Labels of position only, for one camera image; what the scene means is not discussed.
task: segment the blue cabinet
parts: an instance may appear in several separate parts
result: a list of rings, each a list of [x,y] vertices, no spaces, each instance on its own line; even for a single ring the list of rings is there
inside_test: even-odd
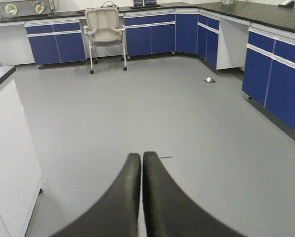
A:
[[[86,60],[79,21],[25,25],[36,64]]]
[[[207,58],[208,31],[203,26],[198,26],[198,52],[197,54],[206,60]]]
[[[295,131],[295,45],[275,38],[250,32],[243,91]]]
[[[152,53],[175,52],[175,24],[152,26]]]
[[[62,63],[86,60],[81,33],[59,34],[55,39]]]
[[[247,49],[242,90],[262,106],[265,104],[272,59]]]
[[[198,16],[197,54],[217,67],[218,36],[220,22],[206,16]]]
[[[150,27],[126,29],[126,44],[128,56],[151,54],[152,41]]]
[[[174,14],[125,18],[128,56],[175,51]]]
[[[197,53],[197,14],[176,14],[176,51]]]
[[[217,63],[217,47],[218,47],[218,34],[208,31],[207,42],[207,61],[216,68]]]
[[[29,37],[36,64],[60,63],[55,35]]]
[[[273,61],[266,109],[295,130],[295,69]]]

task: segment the chair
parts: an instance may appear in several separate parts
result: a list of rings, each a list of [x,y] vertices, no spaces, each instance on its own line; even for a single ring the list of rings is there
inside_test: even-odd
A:
[[[122,45],[124,66],[126,66],[126,49],[124,44],[124,27],[119,29],[119,11],[116,7],[102,7],[88,9],[85,12],[87,26],[84,33],[88,35],[90,54],[90,74],[93,74],[91,49],[94,49],[95,64],[98,63],[95,47]]]

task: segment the wall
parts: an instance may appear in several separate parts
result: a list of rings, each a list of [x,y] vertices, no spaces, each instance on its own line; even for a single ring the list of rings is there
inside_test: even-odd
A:
[[[218,2],[220,0],[157,0],[157,3],[168,3],[182,1],[190,4],[206,3],[206,2]],[[265,4],[278,5],[283,0],[248,0],[249,2],[258,2]],[[100,7],[106,0],[59,0],[59,11],[76,11],[85,8]],[[132,6],[133,0],[113,0],[118,6]]]
[[[180,0],[157,0],[157,3],[176,2]],[[100,7],[106,0],[59,0],[59,11],[75,11],[91,7]],[[113,0],[118,6],[133,6],[133,0]]]

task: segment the floor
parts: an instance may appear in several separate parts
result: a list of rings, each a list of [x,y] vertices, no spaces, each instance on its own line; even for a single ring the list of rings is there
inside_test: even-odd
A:
[[[17,66],[15,77],[43,171],[26,237],[75,220],[144,151],[171,156],[178,185],[237,231],[295,237],[295,133],[241,91],[240,70],[169,54],[132,58],[126,72],[112,57],[93,75],[82,62]]]

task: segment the small white object on floor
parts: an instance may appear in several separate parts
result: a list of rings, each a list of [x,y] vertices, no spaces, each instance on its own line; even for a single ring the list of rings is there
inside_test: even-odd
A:
[[[207,79],[204,80],[206,83],[213,83],[215,82],[215,80],[213,80],[212,78],[208,77]]]

